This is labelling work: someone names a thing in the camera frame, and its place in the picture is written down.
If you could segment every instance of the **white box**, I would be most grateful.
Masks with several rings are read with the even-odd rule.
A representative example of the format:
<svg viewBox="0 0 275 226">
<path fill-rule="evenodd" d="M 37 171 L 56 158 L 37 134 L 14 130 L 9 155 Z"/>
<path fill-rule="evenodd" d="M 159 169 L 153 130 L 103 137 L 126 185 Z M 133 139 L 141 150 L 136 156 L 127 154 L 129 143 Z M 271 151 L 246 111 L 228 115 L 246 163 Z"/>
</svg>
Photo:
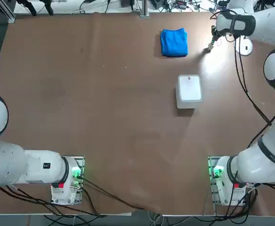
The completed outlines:
<svg viewBox="0 0 275 226">
<path fill-rule="evenodd" d="M 176 84 L 177 107 L 197 108 L 202 102 L 201 80 L 199 75 L 179 75 Z"/>
</svg>

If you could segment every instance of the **blue cloth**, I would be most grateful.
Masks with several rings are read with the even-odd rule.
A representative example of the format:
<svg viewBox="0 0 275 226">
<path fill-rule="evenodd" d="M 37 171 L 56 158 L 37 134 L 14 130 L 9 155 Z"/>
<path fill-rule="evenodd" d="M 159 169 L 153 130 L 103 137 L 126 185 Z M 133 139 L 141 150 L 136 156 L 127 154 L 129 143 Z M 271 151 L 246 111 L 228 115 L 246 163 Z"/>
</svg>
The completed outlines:
<svg viewBox="0 0 275 226">
<path fill-rule="evenodd" d="M 185 57 L 188 52 L 188 34 L 181 28 L 176 31 L 164 29 L 160 34 L 161 52 L 166 57 Z"/>
</svg>

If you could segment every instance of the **table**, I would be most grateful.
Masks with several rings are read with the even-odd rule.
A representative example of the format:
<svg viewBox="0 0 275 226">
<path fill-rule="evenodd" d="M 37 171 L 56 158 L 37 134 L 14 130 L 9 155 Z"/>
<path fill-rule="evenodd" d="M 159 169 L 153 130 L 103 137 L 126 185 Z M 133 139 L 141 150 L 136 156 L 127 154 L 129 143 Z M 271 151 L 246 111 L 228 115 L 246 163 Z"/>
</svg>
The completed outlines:
<svg viewBox="0 0 275 226">
<path fill-rule="evenodd" d="M 148 210 L 202 215 L 208 197 L 205 213 L 213 214 L 207 156 L 239 153 L 265 124 L 238 83 L 233 44 L 222 39 L 203 53 L 214 24 L 210 15 L 18 18 L 8 26 L 0 55 L 0 95 L 10 113 L 0 139 L 24 149 L 84 155 L 87 178 Z M 162 57 L 160 32 L 181 27 L 189 55 Z M 273 48 L 255 42 L 253 53 L 243 57 L 248 90 L 269 118 L 275 92 L 263 64 Z M 178 110 L 177 77 L 195 73 L 203 102 L 196 110 Z M 50 200 L 49 185 L 22 188 Z M 101 213 L 132 211 L 89 190 Z M 87 200 L 78 208 L 91 211 Z M 44 212 L 0 193 L 0 213 Z M 260 187 L 251 214 L 275 216 L 275 191 Z"/>
</svg>

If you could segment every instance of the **green led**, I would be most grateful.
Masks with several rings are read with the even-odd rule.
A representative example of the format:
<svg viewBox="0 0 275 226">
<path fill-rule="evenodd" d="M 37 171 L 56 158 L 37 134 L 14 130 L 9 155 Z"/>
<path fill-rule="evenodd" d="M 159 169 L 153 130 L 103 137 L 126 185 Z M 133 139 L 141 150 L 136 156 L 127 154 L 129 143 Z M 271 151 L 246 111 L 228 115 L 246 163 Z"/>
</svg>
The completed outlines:
<svg viewBox="0 0 275 226">
<path fill-rule="evenodd" d="M 215 168 L 213 168 L 214 178 L 220 178 L 222 176 L 223 171 L 224 171 L 224 167 L 222 166 L 216 166 Z"/>
<path fill-rule="evenodd" d="M 82 180 L 81 179 L 78 179 L 78 177 L 81 176 L 81 168 L 76 166 L 76 167 L 73 167 L 71 169 L 71 175 L 72 175 L 72 182 L 71 182 L 71 186 L 75 187 L 75 188 L 78 188 L 80 189 L 81 188 L 81 183 L 82 183 Z"/>
<path fill-rule="evenodd" d="M 72 176 L 74 178 L 77 178 L 77 177 L 81 176 L 81 169 L 80 169 L 80 167 L 79 166 L 73 167 L 71 174 L 72 174 Z"/>
</svg>

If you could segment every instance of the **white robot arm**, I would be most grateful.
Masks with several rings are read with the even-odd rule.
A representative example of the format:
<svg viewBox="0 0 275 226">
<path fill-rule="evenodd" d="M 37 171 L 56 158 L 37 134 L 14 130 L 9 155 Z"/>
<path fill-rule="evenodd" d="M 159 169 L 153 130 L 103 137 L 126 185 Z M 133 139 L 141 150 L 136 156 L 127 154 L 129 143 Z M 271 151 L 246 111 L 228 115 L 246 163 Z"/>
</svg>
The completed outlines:
<svg viewBox="0 0 275 226">
<path fill-rule="evenodd" d="M 221 12 L 214 29 L 209 48 L 226 34 L 244 35 L 251 40 L 275 45 L 275 7 L 250 14 L 242 8 Z M 265 60 L 264 75 L 275 89 L 275 49 Z M 275 120 L 255 144 L 237 156 L 221 157 L 213 172 L 222 205 L 228 205 L 233 186 L 231 204 L 237 205 L 245 193 L 246 183 L 275 183 Z"/>
<path fill-rule="evenodd" d="M 0 135 L 7 124 L 8 108 L 0 97 Z M 18 145 L 0 141 L 0 186 L 49 183 L 52 202 L 74 205 L 80 204 L 82 199 L 82 183 L 76 176 L 83 176 L 83 170 L 72 157 L 62 157 L 47 150 L 24 150 Z"/>
</svg>

